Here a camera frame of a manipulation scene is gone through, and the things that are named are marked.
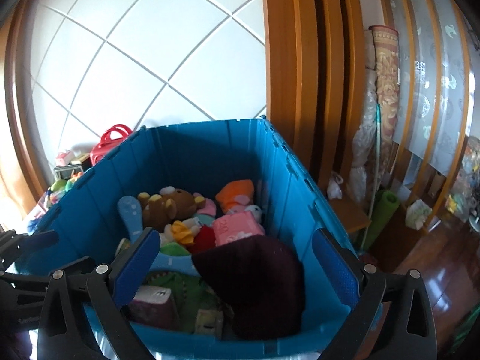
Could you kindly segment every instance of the yellow plush toy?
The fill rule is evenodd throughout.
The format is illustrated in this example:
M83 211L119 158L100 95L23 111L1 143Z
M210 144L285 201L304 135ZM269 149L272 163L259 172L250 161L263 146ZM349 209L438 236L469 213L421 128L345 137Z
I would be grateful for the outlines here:
M170 242L177 242L179 245L188 247L194 245L194 238L200 232L200 221L197 218L191 218L181 221L175 221L173 225L166 225L163 234L160 234L161 245Z

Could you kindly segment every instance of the red bag handle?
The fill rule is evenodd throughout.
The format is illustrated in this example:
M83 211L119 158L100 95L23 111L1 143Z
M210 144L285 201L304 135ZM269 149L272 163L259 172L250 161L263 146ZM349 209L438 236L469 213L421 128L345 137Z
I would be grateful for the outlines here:
M103 133L102 138L100 138L100 145L111 141L111 135L114 131L119 133L124 139L127 138L131 133L133 133L130 127L124 124L116 124Z

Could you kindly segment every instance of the pink box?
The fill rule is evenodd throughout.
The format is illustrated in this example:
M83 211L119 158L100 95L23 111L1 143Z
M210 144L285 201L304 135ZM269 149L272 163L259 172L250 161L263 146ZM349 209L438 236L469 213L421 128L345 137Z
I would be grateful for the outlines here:
M57 167L65 167L67 166L71 160L75 158L75 154L73 151L67 151L65 153L58 153L57 158L55 159L55 165Z
M237 239L251 237L256 234L265 235L262 226L254 218L251 211L224 215L213 221L213 231L217 246L225 245Z

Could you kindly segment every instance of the red handbag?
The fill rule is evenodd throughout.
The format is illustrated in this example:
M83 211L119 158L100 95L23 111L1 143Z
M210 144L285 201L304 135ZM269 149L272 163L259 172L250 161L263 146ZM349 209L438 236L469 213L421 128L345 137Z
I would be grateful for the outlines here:
M119 133L121 138L112 139L111 135L114 131ZM120 145L131 133L133 133L131 128L124 124L116 124L105 131L105 133L102 135L102 138L100 138L100 143L90 152L92 165L95 165L98 161L100 161L105 154L107 154L114 147Z

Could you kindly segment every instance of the brown teddy bear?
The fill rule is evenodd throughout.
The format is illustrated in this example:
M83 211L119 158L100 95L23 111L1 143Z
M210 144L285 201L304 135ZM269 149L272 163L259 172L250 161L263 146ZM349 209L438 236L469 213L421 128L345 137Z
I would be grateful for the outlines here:
M184 221L191 218L199 208L205 207L206 200L203 196L194 197L191 193L179 188L165 187L160 190L160 195L165 200L172 199L177 208L175 219Z
M142 192L138 195L138 201L142 206L143 227L153 227L163 233L165 226L176 218L177 206L173 199Z

